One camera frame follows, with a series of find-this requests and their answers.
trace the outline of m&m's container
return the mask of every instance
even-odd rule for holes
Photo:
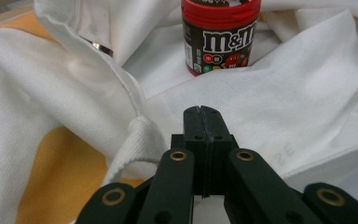
[[[182,0],[186,65],[198,76],[248,64],[261,0]]]

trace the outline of m&m's logo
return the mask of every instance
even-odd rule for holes
[[[204,52],[229,53],[243,49],[252,43],[255,36],[256,22],[239,29],[235,34],[224,32],[203,31]]]

